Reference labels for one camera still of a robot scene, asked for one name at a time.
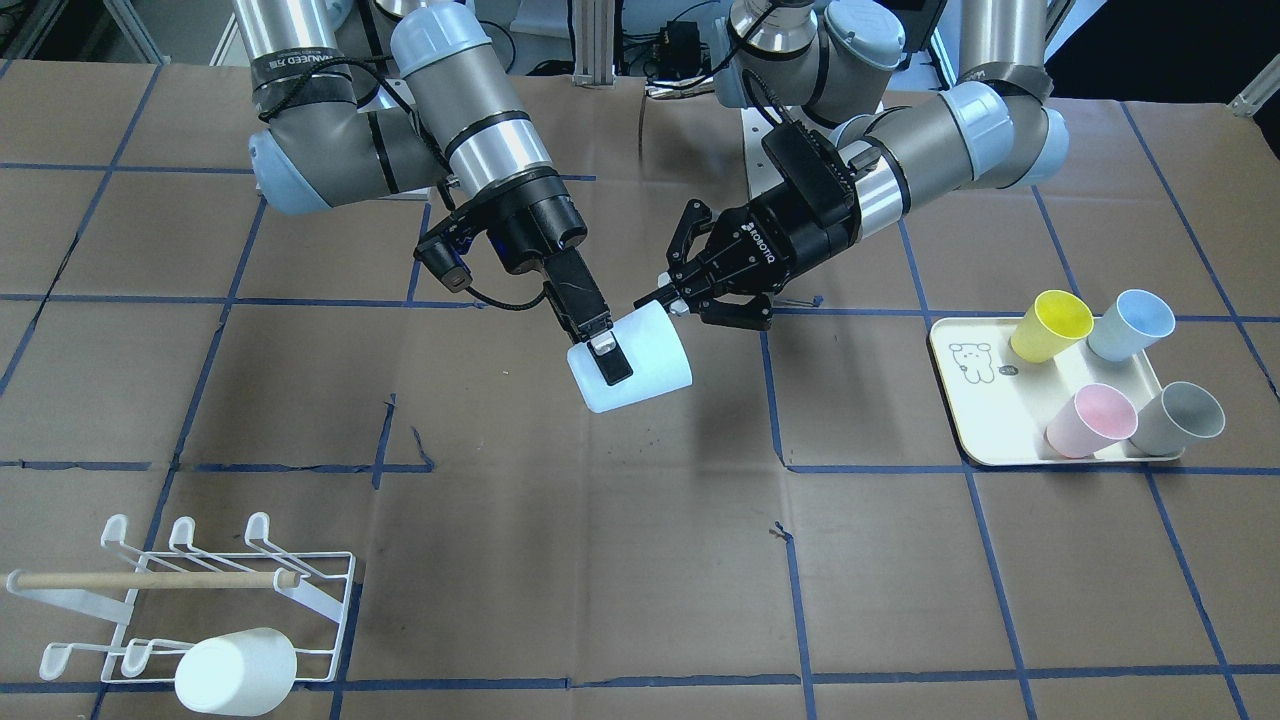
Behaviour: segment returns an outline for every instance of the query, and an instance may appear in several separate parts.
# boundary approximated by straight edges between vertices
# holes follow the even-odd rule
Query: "wooden dowel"
[[[14,587],[28,591],[47,589],[221,589],[270,588],[275,573],[20,573]],[[280,571],[280,587],[298,587],[298,573]]]

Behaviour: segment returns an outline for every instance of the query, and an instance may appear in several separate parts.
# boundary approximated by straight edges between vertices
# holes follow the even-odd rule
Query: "white tray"
[[[1123,363],[1096,356],[1078,342],[1052,360],[1019,357],[1009,338],[1020,318],[946,318],[929,329],[951,420],[965,452],[982,465],[1083,465],[1175,460],[1147,455],[1129,441],[1096,455],[1068,459],[1044,441],[1053,415],[1088,383],[1106,383],[1142,407],[1161,384],[1146,352]]]

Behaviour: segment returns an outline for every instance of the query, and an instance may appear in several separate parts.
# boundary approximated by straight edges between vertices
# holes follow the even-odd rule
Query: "cup on rack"
[[[1084,457],[1133,436],[1138,413],[1119,389],[1089,383],[1075,392],[1044,429],[1044,439],[1065,457]]]
[[[1103,360],[1120,363],[1169,337],[1176,324],[1174,311],[1155,293],[1126,290],[1094,322],[1089,350]]]
[[[1169,383],[1138,413],[1129,442],[1149,455],[1178,455],[1190,445],[1216,438],[1226,428],[1222,404],[1196,383]]]
[[[1044,363],[1093,331],[1093,313],[1083,300],[1061,290],[1036,296],[1014,329],[1010,345],[1028,363]]]
[[[187,710],[253,717],[284,702],[297,675],[289,638],[255,628],[192,646],[178,661],[173,687]]]

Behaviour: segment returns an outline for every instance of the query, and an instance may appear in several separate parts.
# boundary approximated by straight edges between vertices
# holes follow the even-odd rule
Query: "light blue cup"
[[[1093,324],[1089,350],[1112,363],[1128,360],[1174,332],[1174,311],[1146,290],[1126,290]]]

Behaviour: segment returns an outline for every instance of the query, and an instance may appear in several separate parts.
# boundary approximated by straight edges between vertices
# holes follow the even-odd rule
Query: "plastic cup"
[[[192,646],[178,661],[173,684],[187,710],[252,717],[284,702],[297,674],[289,638],[255,628]]]
[[[1148,455],[1178,455],[1188,446],[1216,438],[1224,428],[1222,404],[1198,384],[1179,380],[1169,383],[1138,413],[1138,432],[1129,442]]]
[[[1083,300],[1061,290],[1036,296],[1014,329],[1010,345],[1028,363],[1044,363],[1093,331],[1093,313]]]
[[[1169,337],[1178,324],[1174,311],[1146,290],[1126,290],[1098,318],[1089,333],[1089,350],[1098,357],[1119,363]]]
[[[631,363],[632,374],[612,387],[585,342],[568,348],[568,366],[591,413],[607,413],[694,383],[676,325],[657,300],[614,323],[613,337]]]
[[[1115,445],[1138,428],[1138,413],[1119,389],[1082,387],[1044,429],[1044,439],[1065,457],[1084,457]]]

